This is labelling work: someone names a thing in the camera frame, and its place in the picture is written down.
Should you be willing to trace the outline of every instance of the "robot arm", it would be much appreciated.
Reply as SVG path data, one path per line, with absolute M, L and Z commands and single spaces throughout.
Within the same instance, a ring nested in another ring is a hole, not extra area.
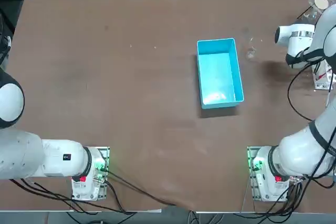
M 307 62 L 325 59 L 336 72 L 336 5 L 323 12 L 316 26 L 293 24 L 278 27 L 275 43 L 288 47 L 286 63 L 302 68 Z
M 307 35 L 311 28 L 311 25 L 302 24 L 278 28 L 276 43 L 288 45 L 286 62 L 295 68 L 322 58 L 336 73 L 336 5 L 321 15 L 312 38 Z M 261 147 L 253 160 L 261 199 L 277 201 L 289 186 L 289 176 L 310 176 L 326 149 L 328 152 L 315 175 L 327 172 L 336 157 L 336 137 L 328 148 L 335 127 L 336 98 L 303 130 L 286 136 L 278 146 Z
M 100 151 L 14 129 L 24 106 L 20 84 L 0 68 L 0 179 L 70 176 L 77 200 L 103 199 L 104 173 L 97 167 L 107 164 Z

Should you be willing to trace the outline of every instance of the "brown table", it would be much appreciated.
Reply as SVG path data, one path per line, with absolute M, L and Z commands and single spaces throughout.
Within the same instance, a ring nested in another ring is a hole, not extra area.
M 274 44 L 307 0 L 26 0 L 8 72 L 25 90 L 17 127 L 42 138 L 110 146 L 111 167 L 157 197 L 200 211 L 240 211 L 248 178 L 246 147 L 275 145 L 306 125 L 287 101 L 297 70 Z M 247 37 L 258 43 L 246 58 Z M 196 42 L 234 37 L 245 101 L 201 111 Z M 305 115 L 323 111 L 311 72 L 291 91 Z M 65 179 L 40 179 L 69 191 Z M 0 209 L 57 210 L 9 182 Z M 127 209 L 162 205 L 116 183 Z M 252 211 L 248 190 L 244 211 Z M 311 185 L 299 211 L 335 212 L 335 190 Z M 109 195 L 104 202 L 116 207 Z M 267 204 L 257 204 L 256 210 Z

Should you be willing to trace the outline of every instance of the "blue box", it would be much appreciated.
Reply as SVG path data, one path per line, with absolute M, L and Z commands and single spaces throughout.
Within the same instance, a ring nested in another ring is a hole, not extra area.
M 235 40 L 199 40 L 197 65 L 202 109 L 233 107 L 244 100 Z

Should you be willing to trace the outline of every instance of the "red button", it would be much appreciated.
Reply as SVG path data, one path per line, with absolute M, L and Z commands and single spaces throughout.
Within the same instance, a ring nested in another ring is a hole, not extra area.
M 275 181 L 280 182 L 280 181 L 282 181 L 282 178 L 280 176 L 275 176 Z

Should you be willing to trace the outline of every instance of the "black wire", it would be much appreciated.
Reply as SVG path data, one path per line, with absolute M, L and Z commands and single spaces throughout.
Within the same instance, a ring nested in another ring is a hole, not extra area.
M 335 185 L 335 181 L 333 181 L 333 182 L 331 183 L 331 185 L 329 185 L 329 186 L 325 186 L 325 185 L 321 184 L 320 182 L 318 182 L 318 181 L 315 180 L 315 179 L 313 179 L 313 181 L 314 181 L 315 183 L 317 183 L 319 186 L 322 186 L 322 187 L 325 188 L 325 189 L 330 189 L 330 188 L 332 188 L 332 187 Z
M 119 221 L 117 224 L 122 224 L 123 222 L 127 221 L 128 219 L 132 218 L 134 215 L 136 215 L 137 213 L 133 213 L 132 215 L 128 216 L 127 218 L 123 219 L 122 221 Z
M 90 205 L 90 206 L 94 206 L 94 207 L 110 210 L 110 211 L 113 211 L 113 212 L 120 212 L 120 213 L 122 213 L 119 210 L 116 210 L 116 209 L 113 209 L 113 208 L 110 208 L 110 207 L 105 207 L 105 206 L 97 205 L 97 204 L 94 204 L 94 203 L 91 203 L 91 202 L 88 202 L 88 201 L 82 201 L 82 200 L 76 200 L 76 199 L 71 199 L 71 200 L 68 200 L 68 199 L 59 199 L 59 198 L 51 197 L 51 196 L 48 196 L 48 195 L 40 194 L 40 193 L 37 193 L 35 191 L 32 191 L 32 190 L 24 187 L 23 185 L 21 185 L 19 182 L 15 181 L 14 179 L 10 179 L 10 181 L 12 183 L 14 183 L 15 185 L 17 185 L 18 187 L 20 187 L 22 190 L 27 191 L 27 192 L 29 192 L 31 194 L 34 194 L 34 195 L 37 195 L 37 196 L 41 196 L 41 197 L 48 198 L 48 199 L 53 199 L 53 200 L 61 200 L 61 201 L 65 200 L 65 201 L 72 201 L 72 202 L 75 201 L 75 202 L 78 202 L 78 203 L 82 203 L 82 204 L 86 204 L 86 205 Z
M 331 72 L 331 81 L 330 81 L 330 84 L 329 84 L 328 93 L 330 93 L 330 91 L 331 91 L 333 81 L 334 81 L 334 72 Z
M 53 195 L 57 198 L 64 198 L 66 200 L 71 200 L 71 202 L 73 202 L 81 211 L 77 210 L 75 207 L 73 207 L 71 204 L 67 203 L 66 200 L 62 200 L 65 204 L 67 204 L 70 208 L 72 208 L 74 211 L 76 212 L 80 212 L 80 213 L 84 213 L 84 214 L 87 214 L 87 215 L 96 215 L 96 213 L 91 213 L 91 212 L 86 212 L 77 202 L 73 201 L 73 199 L 70 199 L 64 195 L 61 195 L 61 194 L 55 194 L 53 193 L 52 191 L 49 191 L 48 189 L 46 189 L 45 187 L 43 187 L 42 185 L 40 185 L 39 183 L 36 183 L 34 182 L 35 185 L 37 185 L 38 187 L 42 188 L 42 190 L 34 187 L 34 186 L 31 186 L 30 184 L 27 183 L 27 181 L 25 181 L 24 179 L 21 179 L 21 181 L 27 186 L 29 187 L 30 189 L 32 190 L 35 190 L 35 191 L 39 191 L 41 193 L 46 193 L 46 194 L 49 194 L 49 195 Z
M 321 164 L 322 164 L 322 162 L 323 162 L 323 160 L 324 160 L 326 154 L 328 153 L 328 149 L 329 149 L 330 146 L 331 146 L 331 142 L 333 141 L 333 139 L 334 139 L 334 137 L 335 137 L 335 134 L 336 134 L 336 127 L 334 128 L 334 130 L 333 130 L 333 132 L 332 132 L 332 134 L 331 134 L 331 136 L 330 136 L 330 139 L 329 139 L 329 141 L 328 141 L 327 147 L 325 148 L 324 153 L 323 153 L 323 155 L 322 155 L 320 161 L 318 162 L 317 166 L 315 167 L 314 171 L 312 172 L 311 177 L 314 177 L 316 171 L 320 168 L 320 166 L 321 166 Z M 311 181 L 312 181 L 312 180 L 309 178 L 309 179 L 308 179 L 308 182 L 306 183 L 306 186 L 305 186 L 304 189 L 303 189 L 303 192 L 302 192 L 302 194 L 301 194 L 301 197 L 300 197 L 299 202 L 297 203 L 297 205 L 296 205 L 296 206 L 294 207 L 294 209 L 293 209 L 293 212 L 294 212 L 294 211 L 299 207 L 299 205 L 301 204 L 302 199 L 303 199 L 303 197 L 304 197 L 304 195 L 305 195 L 305 192 L 306 192 L 306 190 L 307 190 L 307 188 L 308 188 L 308 186 L 309 186 L 309 184 L 310 184 Z
M 194 216 L 195 216 L 195 218 L 194 218 L 194 219 L 196 219 L 196 221 L 197 221 L 197 224 L 200 224 L 200 223 L 199 223 L 200 221 L 199 221 L 199 220 L 198 220 L 198 218 L 196 217 L 196 214 L 195 214 L 195 212 L 194 212 L 194 211 L 192 211 L 191 213 L 192 213 L 192 215 L 194 215 Z
M 290 185 L 285 191 L 282 192 L 282 194 L 278 197 L 278 199 L 273 203 L 273 205 L 267 210 L 267 212 L 265 213 L 262 213 L 262 212 L 258 212 L 258 213 L 255 213 L 257 215 L 260 215 L 260 216 L 242 216 L 242 215 L 238 215 L 238 214 L 234 214 L 235 216 L 239 216 L 239 217 L 242 217 L 242 218 L 245 218 L 245 219 L 259 219 L 259 218 L 262 218 L 264 217 L 265 215 L 275 215 L 277 214 L 277 212 L 279 212 L 280 210 L 278 210 L 277 212 L 275 212 L 274 214 L 271 213 L 272 209 L 274 208 L 274 206 L 276 205 L 276 203 L 281 199 L 281 197 L 289 190 L 291 189 L 292 187 L 294 187 L 295 185 Z
M 65 212 L 71 219 L 73 219 L 75 222 L 77 222 L 78 224 L 82 224 L 80 223 L 78 220 L 76 220 L 73 216 L 71 216 L 71 214 L 69 214 L 68 212 Z
M 115 200 L 117 202 L 117 205 L 120 209 L 120 211 L 122 211 L 123 214 L 125 215 L 132 215 L 133 213 L 132 212 L 127 212 L 125 209 L 123 209 L 123 207 L 121 206 L 121 203 L 120 203 L 120 200 L 118 198 L 118 195 L 117 195 L 117 192 L 115 191 L 114 187 L 112 186 L 112 184 L 110 182 L 108 182 L 107 180 L 105 181 L 105 183 L 111 188 L 113 194 L 114 194 L 114 197 L 115 197 Z
M 311 63 L 308 63 L 307 65 L 305 65 L 295 76 L 294 78 L 290 81 L 289 85 L 288 85 L 288 89 L 287 89 L 287 99 L 288 99 L 288 102 L 289 102 L 289 105 L 291 106 L 291 108 L 302 118 L 308 120 L 308 121 L 312 121 L 312 119 L 302 115 L 292 104 L 291 100 L 290 100 L 290 97 L 289 97 L 289 90 L 290 90 L 290 87 L 292 86 L 293 82 L 296 80 L 296 78 L 301 74 L 303 73 L 306 69 L 308 69 L 309 67 L 311 67 L 313 64 L 313 62 Z
M 167 201 L 165 201 L 165 200 L 161 200 L 161 199 L 156 198 L 155 196 L 153 196 L 153 195 L 147 193 L 146 191 L 140 189 L 139 187 L 137 187 L 137 186 L 135 186 L 135 185 L 129 183 L 128 181 L 126 181 L 126 180 L 123 179 L 122 177 L 118 176 L 117 174 L 115 174 L 115 173 L 113 173 L 113 172 L 111 172 L 111 171 L 109 171 L 109 170 L 101 169 L 101 171 L 102 171 L 102 172 L 107 172 L 107 173 L 111 174 L 112 176 L 116 177 L 117 179 L 123 181 L 125 184 L 131 186 L 133 189 L 137 190 L 139 193 L 142 193 L 142 194 L 144 194 L 144 195 L 146 195 L 146 196 L 148 196 L 148 197 L 150 197 L 150 198 L 156 200 L 156 201 L 159 202 L 159 203 L 165 204 L 165 205 L 167 205 L 167 206 L 176 206 L 176 205 L 173 204 L 173 203 L 170 203 L 170 202 L 167 202 Z

